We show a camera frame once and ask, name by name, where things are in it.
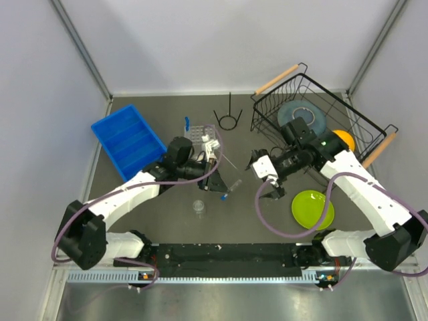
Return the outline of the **clear glass rod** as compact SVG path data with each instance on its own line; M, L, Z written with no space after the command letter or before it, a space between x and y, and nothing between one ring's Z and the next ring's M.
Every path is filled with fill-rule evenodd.
M239 173L240 173L240 170L239 170L239 168L237 167L237 166L235 166L230 160L229 160L229 158L227 158L226 156L225 156L225 154L224 153L221 153L221 156L236 170L236 171L238 171Z

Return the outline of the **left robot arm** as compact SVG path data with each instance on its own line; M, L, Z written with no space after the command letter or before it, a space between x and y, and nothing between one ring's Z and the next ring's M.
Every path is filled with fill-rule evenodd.
M115 222L146 201L171 187L195 183L203 191L226 193L219 171L223 155L220 138L203 137L202 154L192 157L193 143L174 138L167 151L146 165L129 181L97 199L70 203L62 219L53 248L66 255L62 261L89 270L101 261L131 259L144 265L151 259L151 242L137 231L111 233Z

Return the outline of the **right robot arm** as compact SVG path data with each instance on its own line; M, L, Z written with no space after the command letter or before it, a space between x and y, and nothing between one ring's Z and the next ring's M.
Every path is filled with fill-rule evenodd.
M274 157L265 149L253 150L248 164L264 185L274 188L266 197L283 197L282 183L287 177L313 167L329 180L327 199L333 186L339 187L372 225L368 231L319 233L312 243L317 263L326 265L335 257L347 256L368 259L382 270L395 272L422 246L427 236L427 212L414 210L385 190L339 135L331 130L316 135L302 118L284 125L281 134L289 150Z

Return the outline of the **clear glass flask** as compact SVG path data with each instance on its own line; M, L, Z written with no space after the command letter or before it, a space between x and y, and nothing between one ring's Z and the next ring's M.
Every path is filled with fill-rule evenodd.
M206 205L202 200L196 200L193 202L193 211L197 218L202 219L206 215Z

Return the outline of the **clear test tube rack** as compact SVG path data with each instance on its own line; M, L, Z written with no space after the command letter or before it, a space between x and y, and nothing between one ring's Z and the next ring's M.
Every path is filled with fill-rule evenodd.
M190 126L184 131L184 137L194 145L200 145L208 140L215 140L216 133L212 126Z

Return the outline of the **green plate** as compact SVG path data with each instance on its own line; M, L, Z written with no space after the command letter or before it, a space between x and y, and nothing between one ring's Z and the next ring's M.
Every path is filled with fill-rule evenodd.
M313 228L324 210L326 196L321 192L306 190L292 200L292 215L296 222L306 229Z

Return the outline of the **blue ceramic plate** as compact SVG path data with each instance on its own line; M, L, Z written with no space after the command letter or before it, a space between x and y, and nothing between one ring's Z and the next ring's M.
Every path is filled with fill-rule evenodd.
M327 129L326 116L319 107L306 100L292 100L281 105L278 110L278 124L280 127L301 117L308 128L318 136Z

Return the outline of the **orange bowl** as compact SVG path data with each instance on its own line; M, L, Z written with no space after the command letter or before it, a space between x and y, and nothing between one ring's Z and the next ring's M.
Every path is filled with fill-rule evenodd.
M333 133L335 133L339 138L341 138L348 145L349 149L352 152L355 151L356 143L351 134L349 134L345 130L333 130Z

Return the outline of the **blue plastic bin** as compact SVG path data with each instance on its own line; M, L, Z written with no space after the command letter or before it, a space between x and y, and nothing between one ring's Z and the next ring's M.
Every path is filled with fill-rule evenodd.
M125 182L167 151L133 105L93 123L91 129Z

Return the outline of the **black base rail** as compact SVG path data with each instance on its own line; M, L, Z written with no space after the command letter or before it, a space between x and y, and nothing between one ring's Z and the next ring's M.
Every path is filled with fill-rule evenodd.
M322 261L294 243L164 243L144 255L164 278L294 277Z

